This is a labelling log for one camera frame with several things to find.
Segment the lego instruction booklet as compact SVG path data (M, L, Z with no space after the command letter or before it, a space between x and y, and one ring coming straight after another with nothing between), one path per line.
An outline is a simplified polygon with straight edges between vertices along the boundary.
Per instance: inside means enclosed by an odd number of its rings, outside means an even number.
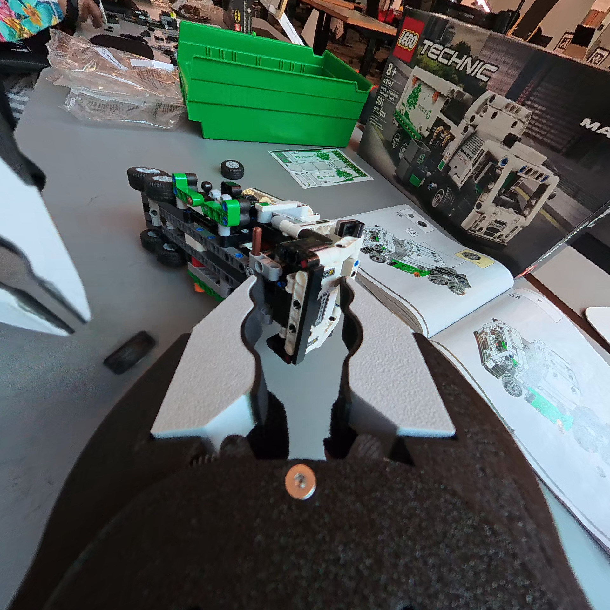
M560 309L408 205L357 215L357 278L435 343L609 547L609 365Z

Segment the black lego tyre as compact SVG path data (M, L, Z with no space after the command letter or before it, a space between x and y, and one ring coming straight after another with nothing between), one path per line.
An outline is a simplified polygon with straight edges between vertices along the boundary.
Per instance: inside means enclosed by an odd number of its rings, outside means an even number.
M108 355L103 365L116 375L132 369L157 345L157 341L146 331L139 331Z

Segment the green and white sticker sheet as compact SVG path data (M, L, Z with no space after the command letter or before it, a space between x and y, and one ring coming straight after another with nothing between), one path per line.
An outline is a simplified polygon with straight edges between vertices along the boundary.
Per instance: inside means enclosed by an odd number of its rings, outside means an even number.
M275 150L270 155L303 189L373 180L337 148Z

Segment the lego set box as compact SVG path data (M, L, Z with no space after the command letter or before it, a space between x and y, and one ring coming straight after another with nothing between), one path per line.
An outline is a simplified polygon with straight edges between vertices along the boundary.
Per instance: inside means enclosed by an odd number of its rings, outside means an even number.
M609 213L609 70L406 9L359 155L518 277Z

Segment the wooden table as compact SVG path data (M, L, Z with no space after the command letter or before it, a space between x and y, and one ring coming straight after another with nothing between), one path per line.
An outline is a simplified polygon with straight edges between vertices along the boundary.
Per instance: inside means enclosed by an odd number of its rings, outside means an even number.
M304 1L304 3L318 11L312 45L314 54L321 56L326 50L332 18L338 19L368 39L359 69L359 73L364 77L367 76L373 62L377 42L391 43L396 37L395 27L354 10L353 3L343 1Z

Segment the lego truck model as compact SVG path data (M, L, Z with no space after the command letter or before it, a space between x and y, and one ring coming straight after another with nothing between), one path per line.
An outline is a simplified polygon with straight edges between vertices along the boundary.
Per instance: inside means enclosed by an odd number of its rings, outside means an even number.
M234 181L220 188L192 173L127 169L141 195L141 246L166 266L188 265L196 289L223 300L249 276L260 280L258 305L279 332L269 341L298 364L320 347L341 316L340 281L355 277L365 224L322 220L309 205L281 201Z

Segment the green plastic bin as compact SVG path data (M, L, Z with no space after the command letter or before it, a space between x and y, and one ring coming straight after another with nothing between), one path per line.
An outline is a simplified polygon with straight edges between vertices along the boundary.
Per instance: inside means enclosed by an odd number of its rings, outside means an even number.
M363 84L364 89L359 90L356 82L347 82L345 91L322 96L321 85L307 94L193 80L189 85L182 83L182 93L188 117L202 123L211 120L236 123L250 115L292 120L300 115L355 120L371 89L370 82L364 80Z
M347 146L356 119L232 105L188 103L188 118L207 139Z
M178 63L189 102L210 102L222 93L294 93L365 101L372 87L332 53L307 46L182 21Z

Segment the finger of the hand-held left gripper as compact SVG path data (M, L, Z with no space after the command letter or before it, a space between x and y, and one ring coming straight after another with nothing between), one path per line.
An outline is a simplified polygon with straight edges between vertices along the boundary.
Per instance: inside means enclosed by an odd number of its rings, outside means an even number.
M36 298L4 283L1 283L1 322L58 336L72 334L72 327Z
M35 186L1 160L1 248L15 253L27 274L81 323L91 320L84 286Z

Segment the white round object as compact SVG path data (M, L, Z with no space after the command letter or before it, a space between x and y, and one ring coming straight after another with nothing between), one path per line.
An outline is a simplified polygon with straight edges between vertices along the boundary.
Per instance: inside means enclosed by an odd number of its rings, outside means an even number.
M610 343L610 307L590 306L584 310L584 316L591 327L606 341Z

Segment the small black lego box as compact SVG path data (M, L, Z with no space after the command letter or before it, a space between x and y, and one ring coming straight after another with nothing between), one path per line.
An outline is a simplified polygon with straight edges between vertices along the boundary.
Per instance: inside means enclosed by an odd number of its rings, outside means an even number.
M223 1L223 21L228 29L252 33L252 1Z

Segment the clear plastic bag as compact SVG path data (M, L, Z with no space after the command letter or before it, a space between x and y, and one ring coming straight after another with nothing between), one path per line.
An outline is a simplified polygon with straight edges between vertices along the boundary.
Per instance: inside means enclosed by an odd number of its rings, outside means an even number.
M72 88L63 108L84 121L122 123L172 129L186 115L182 104L103 96L84 88Z
M182 100L178 72L171 64L91 44L86 38L51 31L47 43L56 85L102 95Z

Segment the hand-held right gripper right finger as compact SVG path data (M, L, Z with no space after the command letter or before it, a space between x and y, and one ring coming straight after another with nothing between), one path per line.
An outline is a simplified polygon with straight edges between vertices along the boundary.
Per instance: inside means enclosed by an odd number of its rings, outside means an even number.
M416 336L353 279L340 286L342 365L334 438L452 437L455 427Z

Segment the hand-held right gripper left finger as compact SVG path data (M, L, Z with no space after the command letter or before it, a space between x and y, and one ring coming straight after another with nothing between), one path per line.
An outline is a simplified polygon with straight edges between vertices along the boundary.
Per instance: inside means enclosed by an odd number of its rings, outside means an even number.
M156 438L199 436L217 451L267 415L267 387L255 344L262 335L263 281L248 278L195 325L152 425Z

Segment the black tray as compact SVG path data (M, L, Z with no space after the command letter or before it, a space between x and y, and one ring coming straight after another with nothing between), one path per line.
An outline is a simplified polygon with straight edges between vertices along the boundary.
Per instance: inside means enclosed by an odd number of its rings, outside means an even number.
M115 36L110 34L98 34L89 39L96 46L116 49L139 57L154 59L154 51L149 44L140 36L127 35Z

